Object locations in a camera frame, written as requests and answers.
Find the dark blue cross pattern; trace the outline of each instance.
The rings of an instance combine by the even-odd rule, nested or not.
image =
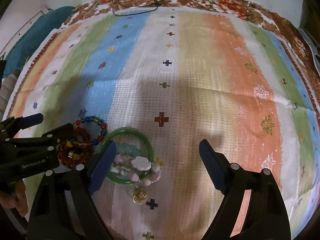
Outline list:
[[[155,207],[159,207],[157,203],[155,203],[155,200],[152,198],[150,199],[150,202],[147,201],[147,206],[150,206],[150,209],[154,210]]]
[[[167,67],[169,67],[169,64],[172,64],[172,62],[169,62],[169,60],[167,59],[166,61],[162,62],[162,64],[165,64]]]

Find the blue stripe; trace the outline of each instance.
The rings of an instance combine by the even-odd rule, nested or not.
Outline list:
[[[71,95],[63,102],[63,105],[69,106],[68,109],[63,109],[64,118],[60,123],[76,120],[82,108],[87,110],[87,116],[95,115],[107,121],[117,79],[149,15],[150,13],[144,13],[117,18],[90,55],[79,80],[76,80],[76,85],[70,88]],[[88,82],[94,82],[93,87],[87,88]]]
[[[319,154],[319,127],[318,123],[316,121],[316,112],[313,108],[313,105],[311,103],[311,99],[309,98],[308,91],[300,78],[298,72],[295,70],[294,66],[292,65],[291,60],[288,58],[287,53],[285,52],[284,48],[282,47],[281,43],[279,40],[276,38],[276,36],[273,33],[266,32],[267,35],[270,37],[272,44],[275,46],[275,48],[278,50],[279,55],[282,59],[282,61],[285,63],[287,69],[291,73],[291,76],[293,77],[297,89],[299,91],[299,94],[303,100],[303,103],[305,104],[304,106],[306,107],[307,111],[307,116],[308,116],[308,123],[309,123],[309,129],[310,129],[310,134],[311,134],[311,141],[312,141],[312,146],[313,146],[313,153],[314,153],[314,180],[313,180],[313,186],[316,185],[316,183],[320,179],[320,154]],[[313,190],[310,198],[309,198],[309,203],[307,210],[305,212],[305,215],[302,219],[302,224],[301,224],[301,229],[307,224],[308,220],[310,219],[310,214],[314,210],[315,205],[318,202],[318,192],[316,190]]]

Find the green bangle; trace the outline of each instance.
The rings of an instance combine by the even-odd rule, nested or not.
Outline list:
[[[110,141],[113,137],[118,136],[118,135],[122,135],[122,134],[131,134],[131,135],[138,137],[147,147],[148,156],[144,156],[144,157],[148,158],[148,160],[150,162],[153,162],[153,149],[152,149],[152,146],[151,146],[150,142],[148,141],[147,137],[145,137],[142,133],[140,133],[136,130],[126,128],[126,127],[118,128],[118,129],[114,130],[113,132],[108,133],[105,136],[104,142],[101,144],[98,152],[101,152],[103,150],[103,148],[105,147],[106,143],[108,141]],[[139,178],[143,179],[147,175],[147,173],[148,173],[148,171],[143,172],[142,174],[140,174]],[[118,184],[133,184],[133,183],[135,183],[134,181],[131,181],[129,179],[119,179],[111,171],[108,172],[107,177],[109,179],[111,179],[113,182],[118,183]]]

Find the green stripe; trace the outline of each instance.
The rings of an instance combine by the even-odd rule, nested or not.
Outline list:
[[[248,24],[255,39],[261,44],[265,54],[268,56],[270,63],[273,66],[273,70],[276,73],[278,81],[286,95],[292,103],[296,103],[299,108],[297,110],[292,109],[292,119],[295,126],[296,133],[300,143],[300,183],[299,183],[299,196],[305,194],[312,189],[313,182],[313,169],[314,169],[314,155],[311,141],[311,134],[308,125],[308,116],[303,99],[297,89],[296,83],[291,76],[291,73],[287,69],[285,63],[279,55],[278,50],[272,44],[271,39],[268,37],[263,29]],[[287,84],[282,83],[282,78],[285,78]]]
[[[45,100],[41,106],[44,121],[36,126],[34,136],[41,136],[56,128],[57,120],[61,119],[62,115],[68,111],[60,102],[63,102],[70,95],[81,77],[90,54],[94,52],[115,20],[116,17],[110,15],[95,23],[69,53],[55,82],[46,89]]]

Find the blue snowflake print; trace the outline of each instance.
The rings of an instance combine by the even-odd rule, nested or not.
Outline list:
[[[78,117],[79,118],[83,118],[83,117],[85,117],[85,115],[87,114],[87,110],[84,108],[84,109],[81,109],[80,110],[80,112],[79,112],[79,114],[78,114]]]

